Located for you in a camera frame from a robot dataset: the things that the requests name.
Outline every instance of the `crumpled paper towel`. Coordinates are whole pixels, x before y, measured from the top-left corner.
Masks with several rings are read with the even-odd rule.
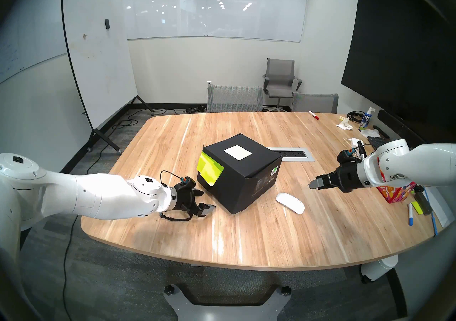
[[[363,135],[366,138],[367,137],[379,137],[380,138],[379,132],[376,129],[363,129],[361,131],[361,135]]]
[[[349,121],[349,118],[346,117],[345,119],[342,120],[342,122],[340,124],[338,124],[337,126],[340,128],[340,129],[353,129],[353,126],[348,124],[348,121]]]

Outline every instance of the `black monitor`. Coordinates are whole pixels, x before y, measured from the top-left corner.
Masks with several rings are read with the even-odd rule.
[[[456,143],[455,33],[425,0],[358,0],[341,83],[413,131],[409,145]]]

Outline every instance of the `black keyboard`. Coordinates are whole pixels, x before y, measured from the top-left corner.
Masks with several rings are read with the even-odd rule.
[[[378,147],[381,147],[382,145],[388,143],[386,139],[380,137],[368,137],[367,140],[370,144],[372,144],[375,150],[377,150]]]

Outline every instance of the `gray chair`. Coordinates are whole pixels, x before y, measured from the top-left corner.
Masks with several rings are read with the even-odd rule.
[[[295,60],[273,60],[268,58],[268,65],[266,67],[266,74],[263,76],[265,82],[263,84],[263,91],[269,98],[277,97],[277,106],[265,106],[270,108],[270,111],[284,111],[279,108],[280,99],[293,98],[291,86],[293,80],[298,80],[296,91],[299,90],[302,80],[295,77]]]
[[[260,86],[208,86],[208,112],[263,111]]]
[[[338,103],[338,94],[303,94],[294,91],[291,110],[293,112],[337,113]]]

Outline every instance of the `yellow sticky note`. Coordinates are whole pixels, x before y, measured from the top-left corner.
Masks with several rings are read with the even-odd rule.
[[[196,170],[199,171],[203,179],[206,180],[210,186],[214,186],[223,169],[224,167],[221,166],[218,162],[216,162],[206,153],[201,152]]]
[[[418,214],[423,214],[423,210],[421,209],[417,201],[412,202],[412,206],[415,207],[415,210]]]

